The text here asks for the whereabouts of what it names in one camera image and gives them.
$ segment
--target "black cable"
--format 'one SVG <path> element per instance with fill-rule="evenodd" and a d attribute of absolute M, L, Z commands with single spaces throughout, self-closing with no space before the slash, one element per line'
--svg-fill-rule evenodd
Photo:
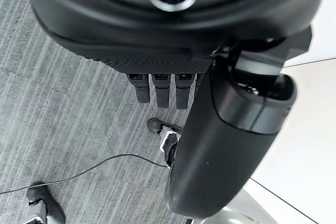
<path fill-rule="evenodd" d="M 141 159 L 143 159 L 143 160 L 145 160 L 145 161 L 147 161 L 147 162 L 149 162 L 149 163 L 151 163 L 151 164 L 153 164 L 153 165 L 156 165 L 156 166 L 159 166 L 159 167 L 167 168 L 166 165 L 160 165 L 160 164 L 158 164 L 158 163 L 156 163 L 156 162 L 153 162 L 153 161 L 151 161 L 151 160 L 149 160 L 149 159 L 147 159 L 147 158 L 145 158 L 145 157 L 139 156 L 139 155 L 135 155 L 135 154 L 119 154 L 119 155 L 115 155 L 115 156 L 112 156 L 112 157 L 108 157 L 108 158 L 104 159 L 103 161 L 101 161 L 100 163 L 98 163 L 97 165 L 95 165 L 95 166 L 93 166 L 93 167 L 91 167 L 91 168 L 85 170 L 85 171 L 82 172 L 82 173 L 79 173 L 79 174 L 77 174 L 77 175 L 75 175 L 75 176 L 72 176 L 72 177 L 70 177 L 70 178 L 65 178 L 65 179 L 62 179 L 62 180 L 58 180 L 58 181 L 54 181 L 54 182 L 48 182 L 48 183 L 44 183 L 44 184 L 40 184 L 40 185 L 36 185 L 36 186 L 26 186 L 26 187 L 22 187 L 22 188 L 15 189 L 15 190 L 4 191 L 4 192 L 0 193 L 0 195 L 2 195 L 2 194 L 9 194 L 9 193 L 13 193 L 13 192 L 15 192 L 15 191 L 20 191 L 20 190 L 29 189 L 29 188 L 35 188 L 35 187 L 39 187 L 39 186 L 48 186 L 48 185 L 53 185 L 53 184 L 64 183 L 64 182 L 67 182 L 67 181 L 69 181 L 69 180 L 72 180 L 72 179 L 74 179 L 74 178 L 77 178 L 77 177 L 79 177 L 79 176 L 81 176 L 81 175 L 83 175 L 83 174 L 85 174 L 85 173 L 87 173 L 87 172 L 89 172 L 89 171 L 91 171 L 91 170 L 97 168 L 98 166 L 102 165 L 103 163 L 105 163 L 105 162 L 107 162 L 107 161 L 109 161 L 109 160 L 115 159 L 115 158 L 117 158 L 117 157 L 125 157 L 125 156 L 138 157 L 138 158 L 141 158 Z"/>
<path fill-rule="evenodd" d="M 271 194 L 273 194 L 275 197 L 277 197 L 278 199 L 282 200 L 284 203 L 286 203 L 288 206 L 294 208 L 297 212 L 299 212 L 300 214 L 306 216 L 308 219 L 310 219 L 312 222 L 319 224 L 318 222 L 314 221 L 312 218 L 310 218 L 308 215 L 304 214 L 302 211 L 300 211 L 299 209 L 297 209 L 296 207 L 294 207 L 293 205 L 291 205 L 290 203 L 288 203 L 287 201 L 285 201 L 284 199 L 280 198 L 278 195 L 276 195 L 275 193 L 273 193 L 271 190 L 267 189 L 265 186 L 263 186 L 261 183 L 259 183 L 258 181 L 255 181 L 254 179 L 250 178 L 251 180 L 253 180 L 255 183 L 257 183 L 259 186 L 261 186 L 263 189 L 267 190 L 268 192 L 270 192 Z"/>

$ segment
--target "floor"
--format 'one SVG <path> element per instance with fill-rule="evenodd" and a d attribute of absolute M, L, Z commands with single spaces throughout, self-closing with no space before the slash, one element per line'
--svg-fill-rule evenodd
<path fill-rule="evenodd" d="M 28 0 L 0 0 L 0 191 L 70 177 L 114 154 L 163 163 L 158 117 L 183 125 L 188 111 L 138 104 L 125 75 L 55 44 Z M 167 169 L 123 157 L 51 186 L 67 223 L 185 223 L 165 207 Z M 0 223 L 19 223 L 25 192 L 0 196 Z"/>

